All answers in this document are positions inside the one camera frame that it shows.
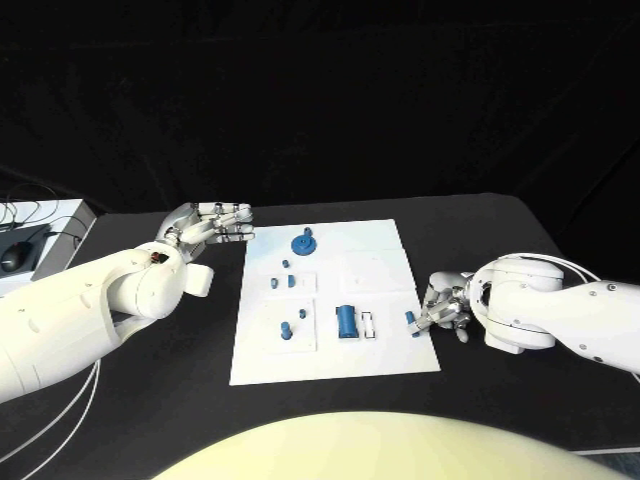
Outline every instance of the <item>robotic hand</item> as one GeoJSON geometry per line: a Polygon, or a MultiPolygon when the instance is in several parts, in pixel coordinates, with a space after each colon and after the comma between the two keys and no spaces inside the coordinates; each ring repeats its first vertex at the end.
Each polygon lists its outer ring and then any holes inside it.
{"type": "Polygon", "coordinates": [[[0,403],[66,379],[174,310],[204,297],[213,271],[190,262],[206,244],[246,241],[250,206],[188,203],[157,238],[0,297],[0,403]]]}
{"type": "Polygon", "coordinates": [[[640,286],[601,281],[555,257],[507,255],[475,273],[431,275],[409,332],[438,324],[455,328],[465,342],[471,313],[488,346],[519,354],[559,340],[583,358],[640,375],[640,286]],[[550,262],[595,281],[563,289],[563,272],[550,262]]]}

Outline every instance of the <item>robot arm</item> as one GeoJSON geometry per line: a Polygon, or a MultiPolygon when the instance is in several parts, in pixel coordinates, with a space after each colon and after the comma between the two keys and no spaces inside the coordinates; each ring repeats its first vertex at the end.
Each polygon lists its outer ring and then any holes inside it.
{"type": "Polygon", "coordinates": [[[157,238],[0,297],[0,403],[86,368],[174,310],[204,297],[213,272],[190,262],[206,243],[253,238],[249,205],[186,204],[157,238]]]}
{"type": "MultiPolygon", "coordinates": [[[[444,272],[436,275],[445,278],[444,272]]],[[[557,340],[583,358],[640,374],[640,286],[595,281],[563,289],[562,271],[546,261],[523,258],[491,262],[464,285],[461,275],[446,275],[444,296],[435,303],[423,301],[410,331],[433,323],[446,327],[471,312],[488,346],[519,354],[552,347],[557,340]]]]}

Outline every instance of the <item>black background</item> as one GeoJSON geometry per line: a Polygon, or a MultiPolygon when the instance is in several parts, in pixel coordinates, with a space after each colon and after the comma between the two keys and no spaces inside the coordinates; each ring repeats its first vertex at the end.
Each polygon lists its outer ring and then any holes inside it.
{"type": "Polygon", "coordinates": [[[0,3],[21,181],[99,212],[508,193],[640,283],[640,2],[0,3]]]}
{"type": "MultiPolygon", "coordinates": [[[[152,213],[99,218],[73,265],[149,241],[162,217],[152,213]]],[[[396,222],[419,297],[433,271],[474,270],[510,251],[557,254],[523,204],[498,195],[255,211],[258,226],[384,218],[396,222]]],[[[243,244],[204,250],[197,263],[214,270],[207,298],[186,295],[173,314],[103,357],[85,423],[40,478],[151,478],[235,433],[331,411],[451,417],[570,450],[640,447],[640,385],[631,375],[579,358],[562,345],[510,355],[485,346],[477,322],[467,344],[451,331],[432,329],[441,372],[230,387],[243,255],[243,244]]],[[[46,425],[49,412],[62,410],[85,378],[77,374],[0,405],[0,456],[46,425]]],[[[80,410],[75,407],[41,439],[0,466],[0,478],[21,478],[44,460],[80,410]]]]}

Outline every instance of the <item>white cardboard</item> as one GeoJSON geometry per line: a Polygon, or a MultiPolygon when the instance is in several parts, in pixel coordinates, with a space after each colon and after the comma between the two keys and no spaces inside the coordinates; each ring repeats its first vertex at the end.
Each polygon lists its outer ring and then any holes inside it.
{"type": "Polygon", "coordinates": [[[230,385],[439,371],[429,335],[412,338],[406,330],[405,312],[418,315],[421,307],[393,220],[260,227],[246,248],[230,385]],[[301,257],[291,240],[304,227],[317,249],[301,257]],[[302,279],[298,290],[288,275],[302,279]],[[307,323],[291,318],[299,305],[311,305],[307,323]],[[341,305],[356,309],[359,339],[338,338],[341,305]],[[364,338],[361,312],[370,312],[374,339],[364,338]],[[294,332],[288,341],[282,321],[294,332]]]}

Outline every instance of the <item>black curtain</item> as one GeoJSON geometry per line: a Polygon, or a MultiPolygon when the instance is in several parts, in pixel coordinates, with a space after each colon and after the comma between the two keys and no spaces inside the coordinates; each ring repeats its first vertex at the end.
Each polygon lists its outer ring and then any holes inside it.
{"type": "Polygon", "coordinates": [[[495,191],[605,264],[575,237],[640,189],[640,2],[393,4],[5,3],[0,194],[139,212],[495,191]]]}

